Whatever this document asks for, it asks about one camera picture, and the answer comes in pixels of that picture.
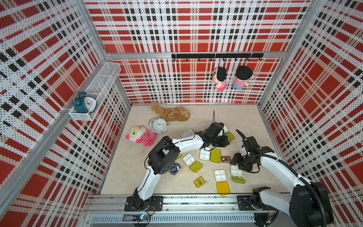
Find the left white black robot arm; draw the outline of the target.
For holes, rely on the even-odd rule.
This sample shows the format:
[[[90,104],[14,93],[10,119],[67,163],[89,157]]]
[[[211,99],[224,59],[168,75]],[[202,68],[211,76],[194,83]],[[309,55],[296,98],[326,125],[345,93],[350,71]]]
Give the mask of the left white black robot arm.
[[[171,139],[164,136],[144,161],[147,172],[141,185],[134,191],[134,207],[145,210],[149,206],[161,175],[171,169],[180,154],[204,149],[210,145],[214,148],[224,148],[230,144],[225,133],[226,127],[223,123],[213,122],[207,129],[195,132],[190,137]]]

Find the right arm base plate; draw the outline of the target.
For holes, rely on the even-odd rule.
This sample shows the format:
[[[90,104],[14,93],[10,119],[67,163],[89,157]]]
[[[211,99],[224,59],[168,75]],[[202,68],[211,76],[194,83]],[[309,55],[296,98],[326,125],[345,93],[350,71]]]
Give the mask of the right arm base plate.
[[[237,196],[237,205],[239,207],[239,211],[253,211],[253,212],[268,212],[273,211],[276,212],[277,210],[273,207],[261,205],[260,207],[256,208],[252,204],[251,194],[243,194]]]

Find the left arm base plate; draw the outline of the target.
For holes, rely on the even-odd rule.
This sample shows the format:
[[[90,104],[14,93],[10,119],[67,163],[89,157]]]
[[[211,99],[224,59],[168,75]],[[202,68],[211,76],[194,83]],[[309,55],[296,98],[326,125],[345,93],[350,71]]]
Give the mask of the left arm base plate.
[[[145,201],[138,196],[129,196],[126,199],[124,211],[161,211],[163,200],[163,196],[152,196]]]

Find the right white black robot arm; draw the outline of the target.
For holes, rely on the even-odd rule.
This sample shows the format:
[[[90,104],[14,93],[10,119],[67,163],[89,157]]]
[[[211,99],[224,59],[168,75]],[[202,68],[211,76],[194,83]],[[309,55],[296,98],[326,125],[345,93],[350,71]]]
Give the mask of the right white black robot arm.
[[[268,186],[253,189],[250,204],[254,209],[273,207],[290,216],[298,227],[325,227],[334,222],[326,186],[293,170],[270,147],[261,147],[254,137],[246,137],[243,133],[240,136],[242,151],[234,154],[231,164],[251,174],[253,166],[262,166],[289,191],[289,194],[281,194]]]

